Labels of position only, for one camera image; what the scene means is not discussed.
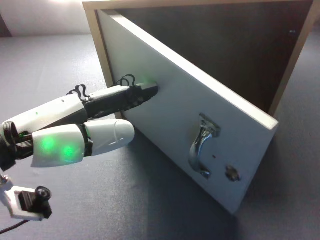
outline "gray table surface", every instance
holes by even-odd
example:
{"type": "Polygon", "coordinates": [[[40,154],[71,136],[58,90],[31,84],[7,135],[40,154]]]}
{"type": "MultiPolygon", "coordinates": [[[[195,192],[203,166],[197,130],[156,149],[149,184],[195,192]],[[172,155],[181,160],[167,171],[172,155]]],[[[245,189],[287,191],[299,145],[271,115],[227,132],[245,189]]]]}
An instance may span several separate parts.
{"type": "MultiPolygon", "coordinates": [[[[6,174],[17,186],[51,189],[53,214],[0,239],[319,239],[319,43],[315,30],[276,112],[280,127],[235,216],[137,132],[128,146],[74,165],[19,161],[6,174]]],[[[90,35],[0,38],[0,81],[0,122],[77,84],[89,92],[106,87],[90,35]]],[[[0,229],[18,222],[0,207],[0,229]]]]}

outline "chrome pull handle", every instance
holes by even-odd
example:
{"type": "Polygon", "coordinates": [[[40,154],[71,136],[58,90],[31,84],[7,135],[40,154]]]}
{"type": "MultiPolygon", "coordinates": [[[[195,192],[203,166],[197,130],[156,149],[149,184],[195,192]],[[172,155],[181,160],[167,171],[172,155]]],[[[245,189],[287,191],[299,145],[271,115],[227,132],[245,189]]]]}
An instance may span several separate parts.
{"type": "Polygon", "coordinates": [[[203,113],[200,113],[200,131],[190,148],[188,162],[191,168],[205,179],[209,179],[211,171],[200,162],[201,150],[204,143],[210,138],[218,137],[220,131],[221,129],[218,125],[203,113]]]}

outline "green light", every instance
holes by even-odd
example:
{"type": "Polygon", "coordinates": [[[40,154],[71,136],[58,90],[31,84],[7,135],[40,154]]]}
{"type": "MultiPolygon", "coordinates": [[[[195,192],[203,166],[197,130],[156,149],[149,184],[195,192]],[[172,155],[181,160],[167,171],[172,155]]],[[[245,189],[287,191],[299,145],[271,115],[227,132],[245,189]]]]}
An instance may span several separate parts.
{"type": "Polygon", "coordinates": [[[63,149],[63,154],[65,157],[72,157],[75,153],[75,150],[71,146],[66,146],[63,149]]]}
{"type": "Polygon", "coordinates": [[[55,145],[56,141],[52,137],[46,137],[42,141],[42,147],[46,152],[51,151],[55,145]]]}

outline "cabinet door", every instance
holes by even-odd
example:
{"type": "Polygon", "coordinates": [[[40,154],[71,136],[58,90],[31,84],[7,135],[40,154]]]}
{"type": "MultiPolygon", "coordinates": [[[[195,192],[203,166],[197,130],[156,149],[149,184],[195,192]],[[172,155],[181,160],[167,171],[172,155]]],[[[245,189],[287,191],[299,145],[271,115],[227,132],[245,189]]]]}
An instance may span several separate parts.
{"type": "Polygon", "coordinates": [[[132,74],[159,87],[124,116],[234,213],[278,122],[120,14],[98,16],[114,79],[132,74]]]}

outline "open cabinet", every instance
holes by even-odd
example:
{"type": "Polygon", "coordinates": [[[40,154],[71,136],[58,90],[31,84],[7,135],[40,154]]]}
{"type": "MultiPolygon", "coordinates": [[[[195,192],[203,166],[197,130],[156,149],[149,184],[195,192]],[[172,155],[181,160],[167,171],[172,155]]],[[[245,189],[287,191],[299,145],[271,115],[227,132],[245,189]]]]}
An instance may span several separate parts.
{"type": "Polygon", "coordinates": [[[132,74],[159,86],[123,116],[232,214],[277,130],[270,115],[319,5],[234,2],[83,3],[107,85],[132,74]]]}

